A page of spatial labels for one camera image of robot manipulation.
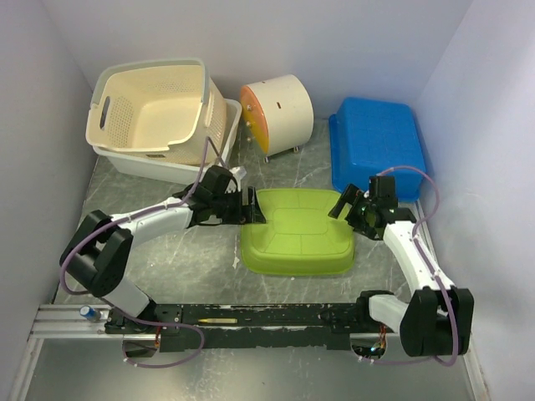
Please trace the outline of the cream perforated basket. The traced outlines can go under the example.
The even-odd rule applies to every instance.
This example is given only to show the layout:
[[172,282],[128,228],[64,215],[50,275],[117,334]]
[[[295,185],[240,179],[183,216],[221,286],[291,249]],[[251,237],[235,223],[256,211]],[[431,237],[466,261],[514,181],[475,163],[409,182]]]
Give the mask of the cream perforated basket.
[[124,63],[98,78],[85,138],[103,150],[183,165],[222,149],[227,103],[198,58]]

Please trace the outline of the cream cylinder orange-faced drawer unit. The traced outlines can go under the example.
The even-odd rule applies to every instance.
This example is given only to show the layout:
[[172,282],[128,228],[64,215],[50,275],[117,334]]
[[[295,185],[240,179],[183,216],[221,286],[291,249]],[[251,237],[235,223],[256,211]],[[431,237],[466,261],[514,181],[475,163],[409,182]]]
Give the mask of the cream cylinder orange-faced drawer unit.
[[313,105],[292,74],[242,86],[240,104],[244,122],[265,161],[287,150],[298,152],[311,138]]

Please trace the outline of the green plastic basin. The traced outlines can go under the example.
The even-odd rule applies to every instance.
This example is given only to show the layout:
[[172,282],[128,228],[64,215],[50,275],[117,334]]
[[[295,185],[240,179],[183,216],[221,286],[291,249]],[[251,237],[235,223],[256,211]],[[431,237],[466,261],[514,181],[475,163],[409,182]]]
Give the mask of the green plastic basin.
[[329,217],[335,190],[278,188],[257,192],[264,224],[242,226],[241,255],[252,272],[282,276],[342,274],[354,265],[353,229]]

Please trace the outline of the blue plastic tub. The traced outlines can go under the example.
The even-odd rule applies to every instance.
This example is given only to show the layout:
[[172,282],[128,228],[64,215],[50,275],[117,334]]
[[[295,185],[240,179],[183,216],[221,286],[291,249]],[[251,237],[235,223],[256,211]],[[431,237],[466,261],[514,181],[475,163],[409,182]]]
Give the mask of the blue plastic tub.
[[332,186],[367,189],[369,178],[391,167],[426,171],[420,138],[406,104],[348,97],[329,117]]

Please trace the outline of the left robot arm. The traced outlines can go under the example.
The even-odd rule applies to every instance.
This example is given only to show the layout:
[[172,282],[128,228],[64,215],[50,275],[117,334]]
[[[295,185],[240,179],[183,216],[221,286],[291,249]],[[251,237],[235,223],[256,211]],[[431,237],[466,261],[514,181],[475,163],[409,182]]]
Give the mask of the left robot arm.
[[135,247],[194,226],[263,224],[266,219],[254,188],[242,187],[244,167],[213,165],[184,190],[152,206],[123,214],[89,213],[60,257],[60,285],[67,277],[86,293],[122,312],[137,333],[149,332],[156,322],[154,300],[126,278]]

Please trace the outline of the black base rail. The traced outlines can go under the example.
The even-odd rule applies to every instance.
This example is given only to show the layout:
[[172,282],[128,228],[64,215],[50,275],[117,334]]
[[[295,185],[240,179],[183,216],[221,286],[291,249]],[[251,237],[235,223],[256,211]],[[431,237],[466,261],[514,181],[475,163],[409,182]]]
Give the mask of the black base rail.
[[149,316],[162,328],[133,322],[116,310],[104,325],[107,334],[151,335],[163,353],[198,348],[200,335],[176,323],[200,328],[205,349],[306,348],[350,350],[359,334],[379,333],[381,324],[353,303],[259,305],[159,304]]

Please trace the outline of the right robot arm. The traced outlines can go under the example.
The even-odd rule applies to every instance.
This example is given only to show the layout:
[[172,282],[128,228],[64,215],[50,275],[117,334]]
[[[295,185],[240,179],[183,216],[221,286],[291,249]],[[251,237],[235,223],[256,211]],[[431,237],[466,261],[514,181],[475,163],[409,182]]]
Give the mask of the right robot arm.
[[408,356],[452,365],[469,348],[474,297],[447,277],[422,242],[421,222],[399,205],[394,177],[372,176],[368,190],[347,185],[329,217],[339,217],[343,208],[349,210],[345,220],[355,232],[387,245],[411,294],[409,302],[402,302],[390,292],[362,292],[356,326],[364,332],[390,329],[399,334]]

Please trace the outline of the small blue capacitor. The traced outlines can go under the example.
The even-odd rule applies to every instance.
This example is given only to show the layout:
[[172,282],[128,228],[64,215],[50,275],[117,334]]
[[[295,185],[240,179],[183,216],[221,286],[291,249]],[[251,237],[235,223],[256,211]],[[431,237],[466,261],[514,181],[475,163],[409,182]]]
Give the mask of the small blue capacitor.
[[79,309],[79,314],[81,317],[85,318],[90,322],[98,322],[101,320],[101,312],[89,305],[84,305]]

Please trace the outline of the aluminium extrusion rail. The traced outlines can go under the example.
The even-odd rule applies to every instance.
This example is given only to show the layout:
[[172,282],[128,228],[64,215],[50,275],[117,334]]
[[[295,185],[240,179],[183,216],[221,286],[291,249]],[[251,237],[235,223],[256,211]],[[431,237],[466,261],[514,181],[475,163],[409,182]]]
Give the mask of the aluminium extrusion rail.
[[[33,323],[31,333],[36,338],[62,338],[62,339],[112,339],[123,338],[125,340],[141,340],[145,342],[153,341],[155,346],[159,348],[159,341],[154,339],[151,335],[116,335],[107,334],[104,330],[104,325],[108,322],[110,317],[110,309],[104,305],[92,306],[101,312],[101,320],[98,322],[90,322],[79,314],[80,306],[75,305],[45,305],[38,310],[37,316]],[[163,324],[154,322],[150,326],[162,328]],[[203,332],[198,327],[191,325],[176,323],[175,327],[186,328],[196,331],[201,338],[200,344],[204,345],[205,338]],[[392,333],[390,329],[385,330],[387,333]]]

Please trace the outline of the white plastic tray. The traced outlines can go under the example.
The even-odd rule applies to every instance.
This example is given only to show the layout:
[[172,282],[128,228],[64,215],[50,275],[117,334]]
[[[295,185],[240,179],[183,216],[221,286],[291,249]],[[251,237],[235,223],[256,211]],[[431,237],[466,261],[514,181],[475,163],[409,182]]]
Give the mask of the white plastic tray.
[[[226,99],[226,104],[227,124],[220,155],[226,163],[229,163],[232,147],[237,137],[242,106],[238,101],[233,99]],[[107,158],[120,173],[152,180],[188,185],[195,180],[199,170],[195,165],[181,165],[158,160],[148,160],[137,156],[110,152],[96,146],[93,149],[97,155]]]

